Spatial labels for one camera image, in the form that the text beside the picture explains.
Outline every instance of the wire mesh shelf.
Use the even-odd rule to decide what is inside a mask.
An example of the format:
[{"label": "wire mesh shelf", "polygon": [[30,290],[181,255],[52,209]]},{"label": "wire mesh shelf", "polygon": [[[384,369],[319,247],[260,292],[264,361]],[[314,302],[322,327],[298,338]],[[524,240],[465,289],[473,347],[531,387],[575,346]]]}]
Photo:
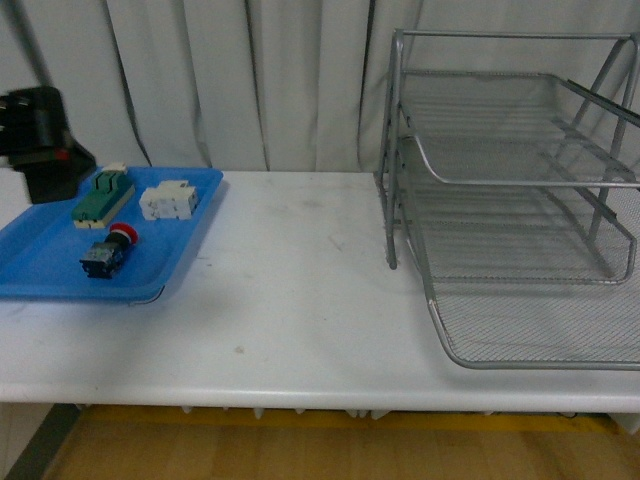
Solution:
[{"label": "wire mesh shelf", "polygon": [[[608,40],[590,89],[547,73],[405,68],[405,36]],[[640,369],[640,117],[597,92],[634,35],[397,31],[380,167],[447,354],[469,368]]]}]

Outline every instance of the metal rod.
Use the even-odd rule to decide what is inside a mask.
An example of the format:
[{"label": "metal rod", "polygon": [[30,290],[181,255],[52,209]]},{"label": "metal rod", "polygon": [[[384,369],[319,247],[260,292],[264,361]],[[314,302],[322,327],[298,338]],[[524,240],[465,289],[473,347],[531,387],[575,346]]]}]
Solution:
[{"label": "metal rod", "polygon": [[0,8],[2,8],[7,23],[13,30],[24,55],[29,60],[29,65],[40,85],[53,86],[53,80],[22,2],[20,0],[0,1]]},{"label": "metal rod", "polygon": [[517,33],[445,30],[404,30],[404,34],[416,37],[523,38],[539,40],[630,40],[633,37],[630,34],[621,33]]}]

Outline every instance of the white table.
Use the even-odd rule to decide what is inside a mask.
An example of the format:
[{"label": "white table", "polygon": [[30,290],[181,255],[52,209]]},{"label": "white table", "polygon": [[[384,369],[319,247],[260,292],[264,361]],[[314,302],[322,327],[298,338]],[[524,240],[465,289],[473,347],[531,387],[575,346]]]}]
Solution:
[{"label": "white table", "polygon": [[[1,173],[6,223],[26,203]],[[216,208],[151,304],[0,301],[0,401],[640,412],[638,372],[449,360],[406,247],[387,267],[370,174],[229,172]]]}]

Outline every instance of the yellow floor strip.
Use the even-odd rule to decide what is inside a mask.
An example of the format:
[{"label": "yellow floor strip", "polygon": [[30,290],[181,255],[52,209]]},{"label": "yellow floor strip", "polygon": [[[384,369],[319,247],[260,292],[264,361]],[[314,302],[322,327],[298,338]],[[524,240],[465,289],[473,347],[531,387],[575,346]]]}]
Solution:
[{"label": "yellow floor strip", "polygon": [[298,415],[288,409],[267,409],[256,419],[252,409],[96,405],[83,412],[81,421],[160,423],[246,427],[301,427],[353,429],[478,430],[503,432],[597,432],[620,434],[623,430],[607,416],[520,415],[477,413],[391,412],[379,420],[351,418],[344,411],[306,410]]}]

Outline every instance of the plastic tray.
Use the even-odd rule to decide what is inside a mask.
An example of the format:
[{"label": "plastic tray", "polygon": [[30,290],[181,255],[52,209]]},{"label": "plastic tray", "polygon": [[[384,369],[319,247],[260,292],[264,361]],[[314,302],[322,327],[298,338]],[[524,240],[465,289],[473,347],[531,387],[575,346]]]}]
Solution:
[{"label": "plastic tray", "polygon": [[[206,213],[222,172],[134,167],[128,175],[136,192],[113,221],[132,225],[140,240],[112,279],[88,278],[80,264],[93,242],[107,235],[106,229],[77,229],[71,221],[71,210],[91,188],[87,180],[75,199],[34,205],[0,231],[0,298],[143,302],[160,295],[187,247],[197,245],[207,231]],[[191,220],[142,217],[142,193],[163,180],[188,180],[196,187],[199,204]]]}]

